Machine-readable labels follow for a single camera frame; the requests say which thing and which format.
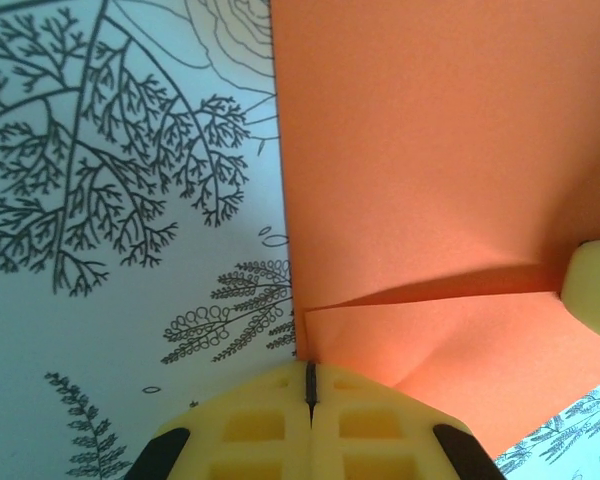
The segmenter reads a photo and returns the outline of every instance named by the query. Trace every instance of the rectangular hole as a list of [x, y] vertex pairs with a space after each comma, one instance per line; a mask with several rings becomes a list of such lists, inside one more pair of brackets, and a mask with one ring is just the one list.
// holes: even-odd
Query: rectangular hole
[[235, 413], [229, 419], [222, 439], [225, 442], [284, 440], [284, 415], [276, 411]]
[[340, 415], [341, 438], [401, 438], [402, 429], [395, 412], [388, 409], [344, 411]]
[[410, 456], [344, 455], [345, 480], [422, 480]]
[[212, 465], [210, 480], [280, 480], [282, 466], [276, 463], [244, 463]]

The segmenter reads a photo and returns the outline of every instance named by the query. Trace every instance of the yellow plastic object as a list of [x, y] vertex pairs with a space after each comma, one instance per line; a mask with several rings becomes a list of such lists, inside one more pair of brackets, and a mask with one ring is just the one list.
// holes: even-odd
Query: yellow plastic object
[[600, 335], [600, 240], [575, 251], [560, 298], [574, 317]]
[[[318, 403], [311, 420], [305, 401], [307, 378], [307, 364], [293, 362], [193, 408], [156, 433], [126, 478], [504, 479], [484, 450], [482, 460], [490, 464], [487, 469], [497, 472], [496, 476], [458, 474], [458, 466], [447, 456], [449, 446], [441, 446], [433, 429], [444, 424], [464, 439], [475, 441], [464, 424], [336, 367], [317, 366], [314, 378]], [[169, 456], [172, 448], [168, 441], [151, 444], [179, 434], [185, 436], [184, 440], [167, 460], [167, 469], [158, 466], [151, 470], [163, 461], [162, 457]], [[481, 448], [477, 441], [475, 446]]]

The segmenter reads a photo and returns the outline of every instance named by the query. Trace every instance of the fern illustration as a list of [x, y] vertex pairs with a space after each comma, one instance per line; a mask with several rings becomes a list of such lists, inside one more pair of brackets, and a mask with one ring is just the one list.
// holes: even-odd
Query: fern illustration
[[[211, 293], [213, 300], [240, 299], [232, 306], [199, 307], [178, 316], [164, 331], [164, 338], [177, 342], [178, 347], [162, 359], [173, 363], [194, 352], [219, 346], [230, 337], [229, 328], [244, 322], [240, 334], [213, 357], [214, 362], [226, 359], [246, 347], [284, 315], [291, 306], [291, 274], [289, 261], [269, 260], [244, 262], [229, 273], [220, 275], [221, 285]], [[287, 322], [269, 330], [270, 335], [282, 335], [267, 345], [278, 348], [293, 342], [293, 324]]]
[[599, 433], [600, 386], [502, 454], [496, 459], [496, 464], [505, 475], [511, 473], [531, 458], [539, 445], [544, 448], [539, 456], [554, 463], [581, 439], [590, 439]]
[[109, 419], [96, 422], [98, 409], [90, 404], [89, 398], [80, 388], [71, 385], [67, 377], [59, 373], [47, 373], [44, 378], [62, 395], [62, 403], [69, 405], [69, 415], [75, 417], [67, 426], [81, 432], [73, 439], [73, 444], [86, 450], [73, 455], [69, 461], [76, 465], [67, 471], [72, 477], [111, 478], [131, 465], [121, 460], [127, 447], [114, 447], [118, 437], [108, 433]]
[[107, 5], [89, 35], [67, 7], [0, 18], [0, 274], [49, 272], [70, 296], [108, 279], [107, 244], [120, 265], [160, 264], [178, 228], [161, 220], [171, 189], [218, 227], [249, 180], [241, 106], [194, 108]]

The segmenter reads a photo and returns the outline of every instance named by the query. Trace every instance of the orange paper sheet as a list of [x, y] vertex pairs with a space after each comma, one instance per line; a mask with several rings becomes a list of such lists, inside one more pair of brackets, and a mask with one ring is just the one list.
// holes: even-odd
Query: orange paper sheet
[[600, 383], [600, 0], [276, 0], [298, 352], [502, 452]]

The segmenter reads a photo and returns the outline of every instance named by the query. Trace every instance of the leaf drawing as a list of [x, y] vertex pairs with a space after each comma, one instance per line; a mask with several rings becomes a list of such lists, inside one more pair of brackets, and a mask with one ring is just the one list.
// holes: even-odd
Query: leaf drawing
[[108, 279], [107, 246], [122, 266], [161, 263], [171, 190], [218, 227], [249, 181], [242, 107], [193, 106], [107, 5], [93, 26], [68, 7], [0, 16], [0, 274], [49, 272], [70, 296]]
[[68, 470], [67, 475], [105, 479], [129, 467], [131, 462], [121, 459], [127, 447], [115, 446], [117, 435], [108, 433], [111, 422], [106, 418], [96, 421], [99, 411], [89, 402], [89, 397], [59, 373], [47, 373], [44, 378], [62, 395], [62, 403], [69, 406], [69, 415], [74, 419], [67, 426], [77, 433], [73, 444], [83, 449], [69, 459], [75, 467]]
[[[246, 347], [291, 307], [288, 260], [239, 263], [233, 271], [220, 275], [218, 283], [220, 287], [211, 293], [211, 299], [233, 299], [235, 303], [198, 307], [178, 316], [163, 334], [178, 346], [162, 359], [163, 363], [173, 363], [200, 350], [219, 346], [229, 339], [231, 326], [241, 322], [243, 327], [238, 336], [213, 357], [214, 362], [224, 360]], [[293, 324], [287, 322], [274, 327], [269, 334], [280, 336], [269, 343], [268, 348], [288, 345], [294, 340]]]
[[521, 467], [542, 445], [539, 456], [554, 463], [576, 443], [600, 433], [600, 386], [585, 395], [563, 413], [551, 418], [529, 437], [496, 459], [506, 475]]

